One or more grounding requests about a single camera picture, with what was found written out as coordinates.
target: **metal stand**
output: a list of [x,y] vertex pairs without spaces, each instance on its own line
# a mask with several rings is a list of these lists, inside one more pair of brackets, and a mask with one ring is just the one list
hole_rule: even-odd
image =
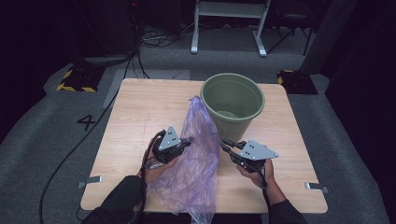
[[201,2],[196,0],[191,53],[195,54],[198,52],[199,16],[238,17],[260,19],[259,29],[253,31],[253,36],[260,55],[265,57],[267,53],[262,44],[261,34],[270,3],[271,0],[266,0],[264,4]]

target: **purple plastic bag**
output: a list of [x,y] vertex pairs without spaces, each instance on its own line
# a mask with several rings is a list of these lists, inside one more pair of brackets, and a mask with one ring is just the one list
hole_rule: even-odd
[[219,133],[198,96],[190,99],[180,138],[192,143],[176,165],[150,184],[162,205],[174,214],[188,212],[193,223],[211,223],[216,212]]

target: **sleeve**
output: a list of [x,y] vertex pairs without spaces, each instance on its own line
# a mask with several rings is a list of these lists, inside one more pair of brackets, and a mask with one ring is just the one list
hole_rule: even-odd
[[142,185],[140,177],[125,176],[81,224],[129,223],[134,217],[134,207],[142,202],[142,187],[146,184]]
[[286,200],[270,206],[270,224],[307,224],[305,218]]

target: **gray floor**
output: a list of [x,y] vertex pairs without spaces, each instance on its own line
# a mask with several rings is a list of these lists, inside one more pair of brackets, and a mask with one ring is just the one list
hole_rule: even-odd
[[[278,35],[264,31],[264,46]],[[266,58],[260,57],[251,30],[206,30],[200,35],[199,51],[190,54],[188,35],[166,48],[141,48],[141,59],[152,78],[206,80],[232,72],[259,83],[276,83],[276,72],[298,69],[304,60],[304,37],[289,37]],[[15,125],[0,146],[0,223],[38,223],[38,205],[44,186],[65,155],[87,133],[79,119],[92,115],[98,120],[114,94],[126,63],[108,67],[99,91],[56,91],[70,64],[50,77],[47,96]],[[141,75],[135,58],[128,76]],[[330,189],[325,194],[329,210],[323,215],[305,215],[309,223],[389,223],[377,184],[361,161],[324,92],[329,80],[312,79],[318,95],[289,95],[319,182]],[[49,185],[44,201],[45,223],[79,223],[76,218],[83,189],[77,182],[88,177],[100,146],[111,108],[88,138],[72,153]],[[85,217],[89,211],[79,211]]]

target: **bucket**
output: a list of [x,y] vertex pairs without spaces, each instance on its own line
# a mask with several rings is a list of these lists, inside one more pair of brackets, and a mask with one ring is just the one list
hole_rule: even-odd
[[255,82],[232,73],[218,74],[204,82],[201,99],[218,128],[220,139],[235,142],[260,115],[265,103],[262,89]]

